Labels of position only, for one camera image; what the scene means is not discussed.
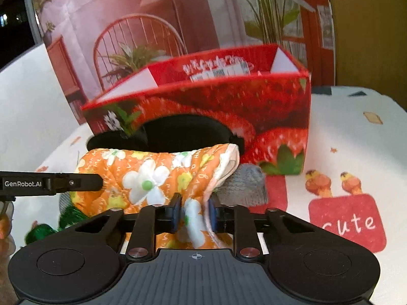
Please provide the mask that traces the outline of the person's left hand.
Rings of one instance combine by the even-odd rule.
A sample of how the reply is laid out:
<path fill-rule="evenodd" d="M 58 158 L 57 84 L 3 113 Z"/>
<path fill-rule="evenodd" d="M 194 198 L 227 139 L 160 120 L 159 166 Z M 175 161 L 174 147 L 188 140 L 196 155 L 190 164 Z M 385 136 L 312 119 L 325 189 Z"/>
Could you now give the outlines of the person's left hand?
<path fill-rule="evenodd" d="M 1 304 L 14 304 L 17 297 L 8 278 L 8 263 L 16 251 L 12 230 L 14 205 L 12 202 L 1 202 Z"/>

